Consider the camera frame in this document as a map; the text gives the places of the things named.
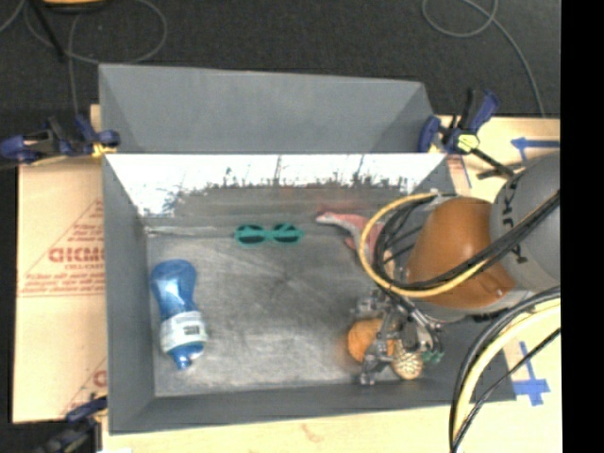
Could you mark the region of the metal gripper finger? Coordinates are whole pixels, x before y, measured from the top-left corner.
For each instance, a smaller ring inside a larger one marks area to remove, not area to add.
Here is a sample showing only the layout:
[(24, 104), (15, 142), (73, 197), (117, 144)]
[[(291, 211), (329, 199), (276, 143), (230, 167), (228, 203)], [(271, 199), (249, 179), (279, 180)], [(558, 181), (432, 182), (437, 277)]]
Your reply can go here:
[(386, 343), (374, 343), (366, 349), (361, 362), (359, 382), (362, 386), (371, 386), (376, 376), (393, 362), (393, 355), (388, 352)]
[(356, 320), (383, 318), (389, 311), (390, 302), (384, 295), (367, 295), (356, 302), (354, 318)]

